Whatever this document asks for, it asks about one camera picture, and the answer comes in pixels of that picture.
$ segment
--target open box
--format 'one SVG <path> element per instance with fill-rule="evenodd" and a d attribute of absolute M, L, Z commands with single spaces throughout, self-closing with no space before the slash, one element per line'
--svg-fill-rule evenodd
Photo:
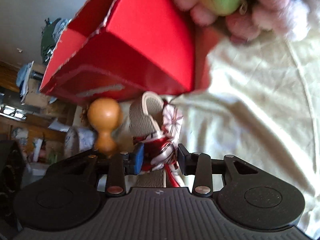
<path fill-rule="evenodd" d="M 193 85 L 193 32 L 171 0 L 88 0 L 63 31 L 40 91 L 85 105 Z"/>

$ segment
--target white wall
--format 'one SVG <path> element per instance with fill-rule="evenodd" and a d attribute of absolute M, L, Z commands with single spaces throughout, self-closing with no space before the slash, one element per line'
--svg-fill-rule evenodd
<path fill-rule="evenodd" d="M 71 19 L 86 0 L 0 0 L 0 61 L 12 65 L 40 56 L 41 27 L 44 20 Z"/>

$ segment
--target white cloth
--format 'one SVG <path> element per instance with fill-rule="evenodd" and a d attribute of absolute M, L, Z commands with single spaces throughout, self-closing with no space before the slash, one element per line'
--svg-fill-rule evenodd
<path fill-rule="evenodd" d="M 263 33 L 234 46 L 209 27 L 196 40 L 196 82 L 207 89 L 169 100 L 184 115 L 180 143 L 212 158 L 234 154 L 296 186 L 306 200 L 299 228 L 320 237 L 320 33 L 300 42 Z M 128 122 L 115 132 L 121 150 L 132 147 Z M 193 179 L 184 178 L 190 188 Z"/>

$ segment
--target stuffed animal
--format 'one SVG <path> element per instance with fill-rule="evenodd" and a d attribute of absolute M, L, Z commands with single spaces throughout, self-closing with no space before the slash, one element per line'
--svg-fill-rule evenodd
<path fill-rule="evenodd" d="M 272 30 L 288 40 L 299 41 L 311 27 L 320 30 L 320 0 L 173 0 L 182 11 L 190 11 L 199 26 L 225 16 L 230 40 L 246 43 L 262 30 Z"/>

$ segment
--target orange wooden object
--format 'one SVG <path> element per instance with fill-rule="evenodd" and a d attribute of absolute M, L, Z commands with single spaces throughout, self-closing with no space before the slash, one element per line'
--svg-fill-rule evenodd
<path fill-rule="evenodd" d="M 112 131 L 121 124 L 123 118 L 117 101 L 99 98 L 90 105 L 87 116 L 91 126 L 98 132 L 94 149 L 110 157 L 117 153 L 117 144 L 111 137 Z"/>

